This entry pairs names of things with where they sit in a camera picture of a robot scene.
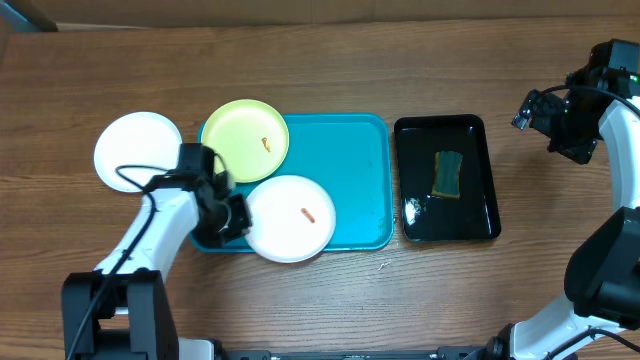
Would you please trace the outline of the red sauce smear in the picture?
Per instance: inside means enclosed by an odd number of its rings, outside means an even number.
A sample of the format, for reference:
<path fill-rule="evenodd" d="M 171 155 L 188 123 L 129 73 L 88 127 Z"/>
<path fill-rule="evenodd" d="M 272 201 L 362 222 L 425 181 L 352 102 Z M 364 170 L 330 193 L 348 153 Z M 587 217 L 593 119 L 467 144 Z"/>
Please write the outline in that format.
<path fill-rule="evenodd" d="M 300 210 L 300 211 L 301 211 L 301 213 L 302 213 L 302 214 L 307 218 L 307 220 L 308 220 L 310 223 L 312 223 L 312 224 L 313 224 L 313 223 L 315 223 L 315 222 L 316 222 L 316 220 L 315 220 L 315 218 L 313 217 L 313 215 L 312 215 L 312 214 L 311 214 L 311 213 L 310 213 L 306 208 L 301 208 L 301 210 Z"/>

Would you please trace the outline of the green and yellow sponge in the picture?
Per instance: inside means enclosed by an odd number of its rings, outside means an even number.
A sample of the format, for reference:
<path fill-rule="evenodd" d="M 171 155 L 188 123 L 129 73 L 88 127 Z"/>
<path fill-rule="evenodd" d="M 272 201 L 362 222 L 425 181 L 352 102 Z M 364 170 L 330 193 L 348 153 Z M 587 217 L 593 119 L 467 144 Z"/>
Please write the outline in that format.
<path fill-rule="evenodd" d="M 435 154 L 434 179 L 431 194 L 445 199 L 460 197 L 460 171 L 463 155 L 454 151 Z"/>

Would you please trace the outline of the pinkish white round plate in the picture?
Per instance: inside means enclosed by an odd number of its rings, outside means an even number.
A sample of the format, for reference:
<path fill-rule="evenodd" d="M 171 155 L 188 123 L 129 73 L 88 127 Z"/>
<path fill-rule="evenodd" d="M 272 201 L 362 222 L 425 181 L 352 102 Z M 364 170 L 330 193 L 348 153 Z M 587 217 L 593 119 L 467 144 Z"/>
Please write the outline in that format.
<path fill-rule="evenodd" d="M 246 235 L 260 256 L 277 263 L 306 261 L 328 245 L 336 229 L 336 209 L 323 187 L 302 176 L 271 178 L 247 198 L 252 226 Z M 315 218 L 310 223 L 301 213 Z"/>

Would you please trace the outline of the teal plastic tray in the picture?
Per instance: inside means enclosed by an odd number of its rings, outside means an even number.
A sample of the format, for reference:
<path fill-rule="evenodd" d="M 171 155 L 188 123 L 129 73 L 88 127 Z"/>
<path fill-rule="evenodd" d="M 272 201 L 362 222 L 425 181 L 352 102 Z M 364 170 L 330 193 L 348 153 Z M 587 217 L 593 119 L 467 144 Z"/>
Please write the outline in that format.
<path fill-rule="evenodd" d="M 306 177 L 327 191 L 336 209 L 336 229 L 324 252 L 373 251 L 393 235 L 394 210 L 387 126 L 371 114 L 284 115 L 289 149 L 267 178 L 238 183 L 246 201 L 261 183 L 282 175 Z M 246 235 L 208 253 L 254 252 Z"/>

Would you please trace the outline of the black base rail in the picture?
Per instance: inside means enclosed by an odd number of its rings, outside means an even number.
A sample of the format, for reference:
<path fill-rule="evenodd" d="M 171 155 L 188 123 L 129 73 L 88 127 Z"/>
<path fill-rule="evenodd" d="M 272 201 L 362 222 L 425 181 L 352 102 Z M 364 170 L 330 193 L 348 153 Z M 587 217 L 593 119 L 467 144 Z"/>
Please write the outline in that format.
<path fill-rule="evenodd" d="M 443 346 L 436 350 L 272 353 L 266 350 L 222 350 L 215 360 L 481 360 L 484 347 Z"/>

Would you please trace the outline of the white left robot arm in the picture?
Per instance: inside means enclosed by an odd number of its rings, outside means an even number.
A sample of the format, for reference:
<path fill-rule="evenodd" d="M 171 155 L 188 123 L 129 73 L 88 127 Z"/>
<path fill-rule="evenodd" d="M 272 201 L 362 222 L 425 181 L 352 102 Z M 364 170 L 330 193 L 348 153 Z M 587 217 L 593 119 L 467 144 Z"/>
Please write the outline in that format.
<path fill-rule="evenodd" d="M 114 251 L 91 272 L 62 286 L 65 355 L 69 359 L 220 359 L 212 339 L 178 336 L 165 280 L 189 234 L 222 245 L 246 235 L 251 218 L 233 191 L 222 157 L 184 143 L 173 169 L 153 167 L 140 211 Z"/>

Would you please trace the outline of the small white debris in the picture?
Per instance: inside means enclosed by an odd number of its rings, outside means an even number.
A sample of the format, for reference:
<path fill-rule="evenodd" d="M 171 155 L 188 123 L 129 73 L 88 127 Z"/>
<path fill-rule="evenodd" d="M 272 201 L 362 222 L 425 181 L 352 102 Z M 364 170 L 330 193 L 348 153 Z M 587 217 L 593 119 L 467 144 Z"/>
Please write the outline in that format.
<path fill-rule="evenodd" d="M 377 271 L 381 271 L 382 269 L 384 269 L 384 268 L 388 267 L 389 265 L 391 265 L 391 263 L 392 263 L 392 262 L 390 262 L 390 261 L 389 261 L 389 262 L 381 263 L 381 264 L 379 265 L 379 267 L 378 267 Z"/>

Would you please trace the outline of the yellow-green round plate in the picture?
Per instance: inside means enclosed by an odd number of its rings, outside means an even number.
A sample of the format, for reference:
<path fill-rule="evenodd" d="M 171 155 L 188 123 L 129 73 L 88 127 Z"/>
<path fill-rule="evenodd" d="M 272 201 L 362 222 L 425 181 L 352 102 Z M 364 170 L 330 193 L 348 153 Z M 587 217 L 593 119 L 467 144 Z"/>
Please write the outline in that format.
<path fill-rule="evenodd" d="M 221 156 L 237 183 L 263 180 L 284 162 L 289 129 L 283 116 L 259 100 L 239 99 L 215 110 L 204 123 L 199 141 Z"/>

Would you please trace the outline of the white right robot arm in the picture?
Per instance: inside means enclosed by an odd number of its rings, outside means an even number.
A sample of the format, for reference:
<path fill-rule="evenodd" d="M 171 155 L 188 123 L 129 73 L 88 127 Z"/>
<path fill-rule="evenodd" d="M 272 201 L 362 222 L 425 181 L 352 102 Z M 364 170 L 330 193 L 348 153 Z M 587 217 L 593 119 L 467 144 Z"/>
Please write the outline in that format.
<path fill-rule="evenodd" d="M 638 44 L 612 39 L 594 46 L 588 63 L 560 88 L 530 91 L 512 124 L 547 136 L 549 151 L 581 165 L 603 142 L 612 215 L 571 256 L 563 294 L 533 317 L 505 326 L 470 358 L 573 359 L 600 338 L 638 351 L 621 335 L 639 327 Z"/>

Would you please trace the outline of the black rectangular tray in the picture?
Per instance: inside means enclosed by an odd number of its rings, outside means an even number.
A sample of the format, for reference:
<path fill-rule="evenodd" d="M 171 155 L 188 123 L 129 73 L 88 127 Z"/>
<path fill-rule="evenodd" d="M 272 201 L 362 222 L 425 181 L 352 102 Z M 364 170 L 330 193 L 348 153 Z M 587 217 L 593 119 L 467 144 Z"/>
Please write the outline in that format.
<path fill-rule="evenodd" d="M 502 231 L 485 127 L 473 114 L 405 117 L 394 125 L 405 236 L 414 242 L 488 241 Z M 460 197 L 431 194 L 435 154 L 463 155 Z"/>

